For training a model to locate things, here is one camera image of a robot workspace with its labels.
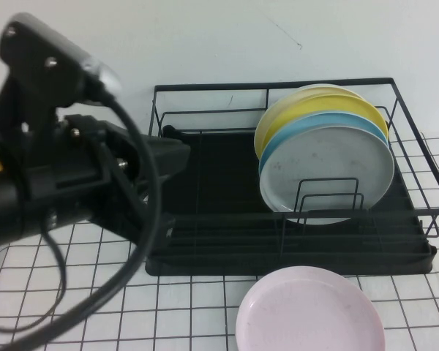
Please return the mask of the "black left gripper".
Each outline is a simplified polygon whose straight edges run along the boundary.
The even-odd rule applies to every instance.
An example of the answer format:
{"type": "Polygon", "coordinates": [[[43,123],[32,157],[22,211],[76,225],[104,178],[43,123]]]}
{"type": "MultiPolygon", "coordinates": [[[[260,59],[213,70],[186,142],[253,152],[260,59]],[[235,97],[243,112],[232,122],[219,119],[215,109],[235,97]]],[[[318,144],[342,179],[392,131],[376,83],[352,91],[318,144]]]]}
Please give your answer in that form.
{"type": "MultiPolygon", "coordinates": [[[[164,183],[182,172],[191,148],[180,140],[142,135],[164,183]]],[[[72,115],[37,138],[12,128],[1,134],[1,234],[31,236],[80,220],[138,244],[144,221],[134,218],[113,170],[142,183],[146,166],[130,134],[110,122],[72,115]]],[[[176,219],[161,213],[153,250],[171,242],[176,219]]]]}

